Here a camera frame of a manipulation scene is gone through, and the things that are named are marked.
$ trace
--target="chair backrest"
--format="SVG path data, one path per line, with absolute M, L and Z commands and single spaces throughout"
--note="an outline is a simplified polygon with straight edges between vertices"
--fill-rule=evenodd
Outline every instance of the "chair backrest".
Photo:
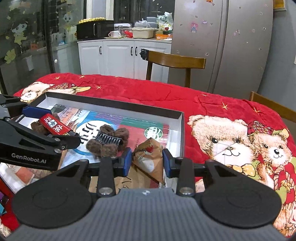
M 268 108 L 276 111 L 280 115 L 280 117 L 296 123 L 296 112 L 285 107 L 285 106 L 282 106 L 272 100 L 269 100 L 269 99 L 263 97 L 262 95 L 259 95 L 253 91 L 250 94 L 249 100 L 255 101 L 255 102 L 262 104 L 262 105 L 265 105 Z
M 190 88 L 191 69 L 204 69 L 205 58 L 187 57 L 168 53 L 160 53 L 147 49 L 141 49 L 140 55 L 148 61 L 146 79 L 151 80 L 152 65 L 158 64 L 165 67 L 186 69 L 185 87 Z

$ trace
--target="black circular disc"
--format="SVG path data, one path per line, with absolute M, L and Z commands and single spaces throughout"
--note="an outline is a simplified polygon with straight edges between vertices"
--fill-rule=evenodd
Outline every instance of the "black circular disc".
M 20 223 L 42 229 L 76 222 L 91 206 L 88 190 L 68 177 L 41 179 L 18 191 L 12 200 Z
M 261 183 L 219 182 L 204 191 L 201 204 L 211 218 L 237 228 L 271 224 L 281 209 L 276 192 Z

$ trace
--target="cabinet door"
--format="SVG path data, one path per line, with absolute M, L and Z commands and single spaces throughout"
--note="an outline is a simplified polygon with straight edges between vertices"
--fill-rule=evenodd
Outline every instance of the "cabinet door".
M 81 74 L 104 74 L 103 42 L 78 43 Z
M 170 43 L 158 43 L 158 42 L 144 42 L 135 41 L 135 79 L 145 80 L 147 73 L 148 61 L 143 60 L 140 56 L 141 48 L 153 50 L 162 53 L 170 53 L 171 44 Z M 168 67 L 163 67 L 161 65 L 153 64 L 151 81 L 156 82 L 168 82 Z
M 105 75 L 134 78 L 134 41 L 103 41 Z

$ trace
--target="yellow star print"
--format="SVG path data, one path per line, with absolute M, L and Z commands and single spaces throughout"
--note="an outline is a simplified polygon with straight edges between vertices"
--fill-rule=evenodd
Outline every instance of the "yellow star print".
M 261 110 L 256 110 L 255 107 L 253 107 L 253 108 L 254 108 L 254 111 L 255 111 L 257 114 L 259 114 L 258 112 L 261 112 Z
M 223 104 L 223 105 L 220 105 L 220 106 L 222 106 L 222 109 L 226 109 L 226 110 L 229 109 L 229 107 L 227 107 L 227 105 L 225 105 L 223 102 L 222 102 L 222 104 Z

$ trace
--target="red blanket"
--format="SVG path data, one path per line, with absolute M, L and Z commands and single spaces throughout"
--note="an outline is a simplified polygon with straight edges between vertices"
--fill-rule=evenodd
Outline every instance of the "red blanket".
M 70 73 L 44 76 L 15 95 L 31 102 L 44 91 L 183 111 L 185 156 L 197 163 L 215 159 L 275 189 L 282 199 L 275 227 L 285 236 L 296 230 L 296 146 L 280 116 L 271 109 L 176 85 Z M 202 190 L 202 182 L 196 181 L 197 190 Z M 8 226 L 9 215 L 2 218 Z

